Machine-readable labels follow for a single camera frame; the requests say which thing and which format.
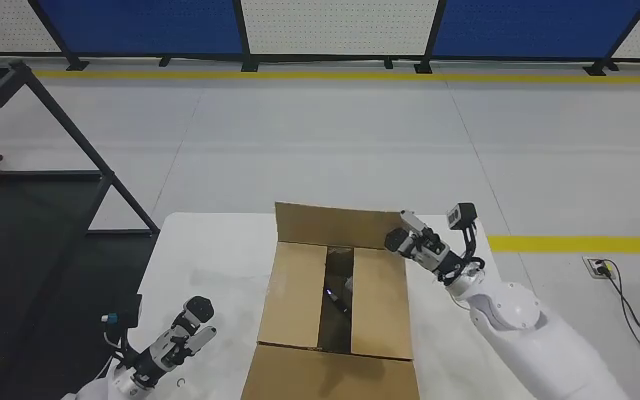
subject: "floor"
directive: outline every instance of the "floor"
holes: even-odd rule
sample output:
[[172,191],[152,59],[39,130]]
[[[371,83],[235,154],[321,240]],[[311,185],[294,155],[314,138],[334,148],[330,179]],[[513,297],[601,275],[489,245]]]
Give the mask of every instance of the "floor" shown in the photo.
[[[156,68],[150,65],[102,61],[89,68]],[[168,68],[203,67],[237,70],[179,62]],[[410,68],[398,65],[391,73]],[[584,74],[566,65],[435,67],[435,73],[467,72]],[[640,68],[625,66],[621,74],[640,75]],[[493,235],[640,236],[640,86],[44,83],[159,224],[175,211],[272,212],[276,200],[421,214],[471,201]],[[26,89],[0,110],[0,154],[5,170],[92,167]],[[110,193],[93,226],[141,223]],[[599,256],[616,261],[629,301],[640,307],[640,257]],[[640,348],[619,298],[607,281],[590,278],[581,257],[501,253],[496,261],[503,279],[523,283],[555,307],[600,351],[627,392],[640,393]]]

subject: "yellow floor line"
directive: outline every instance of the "yellow floor line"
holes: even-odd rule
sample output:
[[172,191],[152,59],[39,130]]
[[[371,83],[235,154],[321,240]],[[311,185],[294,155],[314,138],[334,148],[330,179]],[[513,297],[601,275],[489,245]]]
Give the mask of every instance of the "yellow floor line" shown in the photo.
[[640,253],[640,237],[489,236],[497,253]]
[[448,81],[483,83],[640,84],[640,76],[410,74],[384,72],[236,72],[236,71],[35,71],[40,78],[86,79],[315,79],[372,81]]

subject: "power strip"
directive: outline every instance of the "power strip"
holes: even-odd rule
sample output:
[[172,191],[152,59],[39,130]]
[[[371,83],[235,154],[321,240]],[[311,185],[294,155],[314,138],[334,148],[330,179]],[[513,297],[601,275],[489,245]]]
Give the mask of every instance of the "power strip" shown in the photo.
[[587,270],[589,271],[589,274],[591,275],[592,278],[607,279],[607,277],[604,274],[601,274],[598,272],[598,267],[602,267],[604,265],[605,267],[607,267],[609,272],[611,272],[611,279],[616,279],[616,271],[614,271],[611,268],[611,266],[607,264],[606,261],[602,261],[602,258],[585,256],[585,257],[582,257],[582,260],[584,261],[584,265],[587,267]]

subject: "open cardboard box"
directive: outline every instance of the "open cardboard box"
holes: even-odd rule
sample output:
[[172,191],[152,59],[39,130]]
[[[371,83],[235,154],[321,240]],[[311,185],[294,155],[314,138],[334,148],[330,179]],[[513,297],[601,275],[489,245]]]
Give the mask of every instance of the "open cardboard box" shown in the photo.
[[277,203],[276,221],[242,399],[419,399],[404,260],[384,249],[399,213]]

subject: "black metal frame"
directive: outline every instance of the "black metal frame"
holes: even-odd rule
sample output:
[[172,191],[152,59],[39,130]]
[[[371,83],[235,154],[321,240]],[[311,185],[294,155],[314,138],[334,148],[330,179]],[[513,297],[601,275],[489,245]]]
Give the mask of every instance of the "black metal frame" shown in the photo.
[[603,71],[604,67],[609,68],[610,71],[619,71],[618,66],[615,65],[612,61],[612,57],[618,50],[618,48],[622,45],[622,42],[624,42],[627,36],[629,36],[638,21],[640,21],[640,10],[636,11],[636,13],[633,15],[631,21],[629,21],[629,24],[624,28],[624,30],[620,33],[620,36],[618,36],[618,39],[616,39],[615,43],[613,43],[613,45],[609,49],[609,52],[607,52],[607,54],[602,59],[593,63],[593,65],[583,68],[587,72],[587,74],[591,76],[605,76],[606,74]]
[[20,327],[20,335],[16,338],[16,345],[13,346],[7,360],[3,360],[0,364],[0,386],[10,376],[7,371],[12,368],[17,358],[20,356],[20,350],[32,338],[35,333],[37,322],[43,316],[46,309],[47,301],[56,293],[66,268],[71,264],[75,255],[75,250],[80,241],[87,234],[89,226],[93,221],[107,191],[113,186],[118,193],[124,198],[129,206],[136,212],[138,217],[144,221],[149,228],[148,230],[133,230],[136,234],[146,234],[149,236],[158,235],[160,229],[151,220],[149,215],[144,211],[142,206],[136,201],[133,195],[127,190],[113,170],[98,154],[96,149],[89,143],[87,138],[80,132],[78,127],[71,121],[69,116],[64,112],[55,99],[49,94],[42,83],[36,78],[31,69],[22,61],[10,63],[8,72],[3,71],[4,76],[0,79],[0,107],[15,94],[23,85],[31,89],[33,94],[44,104],[49,112],[67,131],[69,136],[78,144],[84,153],[96,165],[98,170],[95,171],[10,171],[0,172],[1,179],[8,180],[37,180],[37,181],[97,181],[95,197],[83,217],[74,225],[72,232],[69,234],[65,245],[58,253],[57,259],[53,262],[51,270],[40,287],[33,301],[29,304],[25,314],[24,323]]
[[607,55],[602,58],[594,57],[504,57],[504,56],[437,56],[433,54],[442,18],[446,11],[447,0],[439,0],[427,39],[425,52],[422,56],[416,55],[335,55],[335,54],[251,54],[249,40],[247,37],[247,29],[244,20],[241,0],[232,0],[234,13],[236,17],[236,25],[240,35],[242,53],[241,54],[203,54],[203,53],[108,53],[108,52],[75,52],[72,53],[66,46],[61,35],[53,26],[51,20],[40,6],[39,0],[28,0],[34,12],[47,29],[53,40],[56,42],[61,52],[10,52],[0,53],[2,56],[17,57],[65,57],[70,66],[69,71],[83,70],[88,61],[81,61],[79,57],[153,57],[159,58],[158,65],[166,67],[172,58],[185,58],[196,60],[212,60],[212,61],[239,61],[242,63],[242,72],[256,72],[260,63],[287,63],[287,62],[314,62],[314,61],[355,61],[355,60],[380,60],[383,61],[384,67],[393,68],[394,60],[419,60],[420,63],[414,65],[416,73],[429,74],[432,73],[431,61],[502,61],[502,62],[588,62],[594,63],[584,69],[590,75],[604,75],[602,69],[610,67],[617,70],[615,62],[640,62],[640,58],[620,58],[614,59],[613,54],[622,44],[629,32],[640,19],[640,11],[632,18],[630,24],[621,33]]
[[36,13],[36,15],[38,16],[38,19],[40,19],[40,22],[42,22],[42,25],[44,25],[44,28],[47,30],[47,32],[49,32],[49,35],[51,36],[53,41],[56,42],[56,45],[60,48],[62,55],[69,62],[67,71],[82,71],[83,69],[85,69],[87,65],[89,65],[89,61],[80,60],[77,55],[73,54],[69,50],[69,48],[67,47],[67,44],[64,42],[64,40],[62,39],[62,36],[58,32],[58,30],[55,28],[55,26],[53,26],[51,19],[49,19],[49,16],[47,15],[47,13],[44,12],[38,0],[28,0],[28,1],[29,1],[29,5],[33,9],[33,12]]
[[247,37],[247,25],[244,22],[244,11],[242,11],[242,3],[240,0],[231,0],[233,3],[233,12],[236,16],[236,26],[240,35],[240,44],[242,45],[242,72],[258,72],[259,61],[254,59],[249,48],[249,38]]
[[429,61],[431,61],[433,57],[433,49],[434,47],[436,47],[436,40],[438,38],[438,33],[440,32],[442,17],[444,16],[444,11],[446,8],[447,8],[447,0],[438,0],[438,5],[436,6],[436,12],[433,16],[433,23],[431,24],[431,32],[429,32],[429,39],[427,39],[427,47],[424,50],[424,55],[420,60],[420,64],[415,64],[413,66],[413,68],[416,71],[416,74],[432,73],[431,66],[429,65]]

